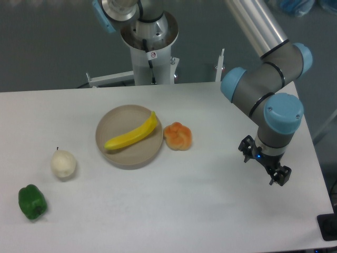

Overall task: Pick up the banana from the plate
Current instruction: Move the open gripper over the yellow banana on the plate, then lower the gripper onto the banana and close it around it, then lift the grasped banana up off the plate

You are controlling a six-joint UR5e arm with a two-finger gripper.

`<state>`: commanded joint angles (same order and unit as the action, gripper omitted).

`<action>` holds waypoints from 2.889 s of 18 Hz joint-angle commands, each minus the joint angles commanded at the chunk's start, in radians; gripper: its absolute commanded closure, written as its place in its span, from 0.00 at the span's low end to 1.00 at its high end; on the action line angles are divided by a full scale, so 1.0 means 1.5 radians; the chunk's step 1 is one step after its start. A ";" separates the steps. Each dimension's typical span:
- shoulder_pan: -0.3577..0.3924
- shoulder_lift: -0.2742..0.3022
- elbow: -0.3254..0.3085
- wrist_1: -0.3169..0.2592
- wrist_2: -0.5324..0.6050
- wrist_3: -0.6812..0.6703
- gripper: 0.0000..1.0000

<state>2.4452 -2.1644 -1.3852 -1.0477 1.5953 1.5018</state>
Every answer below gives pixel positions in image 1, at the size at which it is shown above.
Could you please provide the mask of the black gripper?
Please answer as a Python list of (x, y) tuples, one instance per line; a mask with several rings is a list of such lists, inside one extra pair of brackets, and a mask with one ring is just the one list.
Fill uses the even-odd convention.
[(280, 164), (281, 158), (285, 151), (277, 149), (263, 150), (261, 146), (254, 144), (254, 140), (250, 135), (247, 135), (239, 144), (238, 150), (242, 152), (244, 156), (244, 163), (247, 163), (250, 159), (254, 158), (260, 163), (271, 177), (269, 185), (277, 183), (280, 186), (284, 186), (288, 182), (291, 175), (291, 168), (282, 166)]

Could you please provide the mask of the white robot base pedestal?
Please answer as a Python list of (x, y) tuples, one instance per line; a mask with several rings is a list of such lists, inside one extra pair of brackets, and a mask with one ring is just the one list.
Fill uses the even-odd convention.
[(89, 87), (117, 86), (133, 82), (135, 85), (173, 84), (179, 62), (171, 56), (179, 27), (167, 11), (160, 19), (147, 23), (136, 20), (120, 29), (121, 38), (130, 49), (132, 70), (106, 76), (87, 76)]

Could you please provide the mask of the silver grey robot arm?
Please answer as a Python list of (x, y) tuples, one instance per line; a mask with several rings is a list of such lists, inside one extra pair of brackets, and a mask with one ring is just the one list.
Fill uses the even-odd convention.
[[(291, 169), (280, 161), (304, 108), (294, 95), (281, 90), (302, 76), (312, 65), (311, 51), (290, 43), (263, 1), (227, 1), (226, 5), (262, 60), (254, 71), (230, 70), (221, 82), (224, 96), (257, 126), (256, 137), (245, 137), (239, 150), (245, 161), (254, 159), (284, 185)], [(173, 83), (171, 45), (179, 29), (162, 1), (94, 1), (93, 8), (103, 27), (119, 30), (130, 48), (136, 85)]]

